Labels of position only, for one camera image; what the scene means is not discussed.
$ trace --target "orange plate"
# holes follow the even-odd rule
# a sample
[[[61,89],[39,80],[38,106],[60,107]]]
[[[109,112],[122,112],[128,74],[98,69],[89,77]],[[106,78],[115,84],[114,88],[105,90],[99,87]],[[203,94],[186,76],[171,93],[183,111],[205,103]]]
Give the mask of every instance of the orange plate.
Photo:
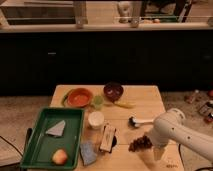
[[[67,104],[72,107],[84,107],[92,99],[92,92],[85,88],[77,88],[71,91],[67,98]]]

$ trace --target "blue sponge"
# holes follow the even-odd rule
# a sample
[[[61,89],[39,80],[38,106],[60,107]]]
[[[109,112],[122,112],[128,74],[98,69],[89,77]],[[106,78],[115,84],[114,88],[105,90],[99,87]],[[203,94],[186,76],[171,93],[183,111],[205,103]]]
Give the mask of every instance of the blue sponge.
[[[96,161],[97,154],[93,151],[91,141],[81,143],[80,148],[81,148],[81,157],[83,159],[84,165],[89,165]]]

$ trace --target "apple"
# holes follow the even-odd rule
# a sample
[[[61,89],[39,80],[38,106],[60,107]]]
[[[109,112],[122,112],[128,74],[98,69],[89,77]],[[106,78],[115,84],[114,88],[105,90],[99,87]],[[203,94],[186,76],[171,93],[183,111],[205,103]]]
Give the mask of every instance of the apple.
[[[52,156],[52,161],[57,165],[64,165],[68,159],[67,153],[64,149],[58,149]]]

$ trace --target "butter stick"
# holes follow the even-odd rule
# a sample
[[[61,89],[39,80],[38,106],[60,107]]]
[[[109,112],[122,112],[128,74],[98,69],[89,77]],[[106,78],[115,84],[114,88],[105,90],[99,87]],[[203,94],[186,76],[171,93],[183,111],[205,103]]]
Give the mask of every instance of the butter stick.
[[[100,150],[110,152],[112,148],[112,141],[115,135],[115,127],[111,125],[106,125],[104,129],[104,135],[102,138]]]

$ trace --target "black cabinet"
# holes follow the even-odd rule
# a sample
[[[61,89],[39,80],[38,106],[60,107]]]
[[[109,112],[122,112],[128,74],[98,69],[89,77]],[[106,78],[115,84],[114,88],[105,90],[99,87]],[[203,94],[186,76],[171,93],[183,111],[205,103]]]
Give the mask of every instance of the black cabinet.
[[[213,86],[211,30],[0,34],[0,94],[52,94],[57,84]]]

